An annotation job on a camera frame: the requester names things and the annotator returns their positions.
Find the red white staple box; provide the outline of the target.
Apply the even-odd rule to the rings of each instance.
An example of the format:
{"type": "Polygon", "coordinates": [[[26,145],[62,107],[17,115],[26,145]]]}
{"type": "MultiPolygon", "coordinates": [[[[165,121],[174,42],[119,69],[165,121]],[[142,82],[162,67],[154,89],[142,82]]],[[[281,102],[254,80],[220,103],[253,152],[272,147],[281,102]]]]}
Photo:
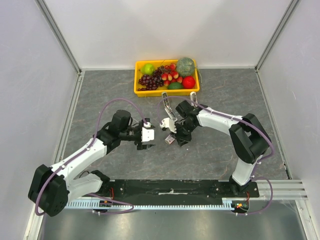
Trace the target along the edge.
{"type": "Polygon", "coordinates": [[[168,135],[164,141],[168,144],[168,145],[171,145],[174,141],[175,141],[175,138],[171,135],[168,135]]]}

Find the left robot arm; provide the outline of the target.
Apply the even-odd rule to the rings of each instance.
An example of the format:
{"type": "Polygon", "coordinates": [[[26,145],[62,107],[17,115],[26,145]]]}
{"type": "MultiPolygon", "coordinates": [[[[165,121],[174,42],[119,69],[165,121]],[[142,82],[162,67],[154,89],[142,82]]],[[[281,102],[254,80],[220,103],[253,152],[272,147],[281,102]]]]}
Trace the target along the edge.
{"type": "Polygon", "coordinates": [[[89,165],[119,147],[121,142],[133,142],[137,150],[153,146],[154,126],[149,118],[132,124],[132,116],[126,110],[118,110],[80,149],[51,166],[40,165],[34,172],[28,198],[35,204],[38,216],[54,217],[66,205],[85,195],[95,193],[99,197],[110,191],[109,177],[94,170],[83,178],[78,175],[89,165]]]}

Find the green white stapler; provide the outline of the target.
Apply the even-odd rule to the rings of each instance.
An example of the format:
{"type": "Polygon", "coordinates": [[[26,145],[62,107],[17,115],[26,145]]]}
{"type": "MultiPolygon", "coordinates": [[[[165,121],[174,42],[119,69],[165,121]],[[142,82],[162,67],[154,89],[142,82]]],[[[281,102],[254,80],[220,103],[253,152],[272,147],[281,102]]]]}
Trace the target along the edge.
{"type": "Polygon", "coordinates": [[[163,99],[163,104],[164,104],[164,109],[166,111],[166,113],[168,114],[169,118],[174,121],[174,122],[177,122],[178,121],[178,118],[175,116],[172,108],[171,108],[171,105],[170,105],[170,102],[169,102],[169,99],[168,99],[168,94],[166,91],[163,91],[161,93],[162,95],[162,99],[163,99]]]}

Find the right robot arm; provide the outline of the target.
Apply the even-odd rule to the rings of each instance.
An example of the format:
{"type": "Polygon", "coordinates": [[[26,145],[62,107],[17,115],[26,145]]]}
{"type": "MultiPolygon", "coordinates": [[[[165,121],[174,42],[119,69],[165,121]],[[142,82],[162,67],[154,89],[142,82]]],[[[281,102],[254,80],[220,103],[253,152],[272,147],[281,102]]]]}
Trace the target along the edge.
{"type": "Polygon", "coordinates": [[[179,146],[192,140],[192,132],[197,127],[214,129],[230,136],[238,161],[228,181],[229,191],[235,197],[242,196],[253,178],[257,163],[267,158],[267,150],[271,150],[270,156],[275,152],[258,118],[251,113],[234,116],[206,105],[190,104],[186,100],[175,110],[182,117],[182,122],[175,124],[176,130],[171,135],[179,146]]]}

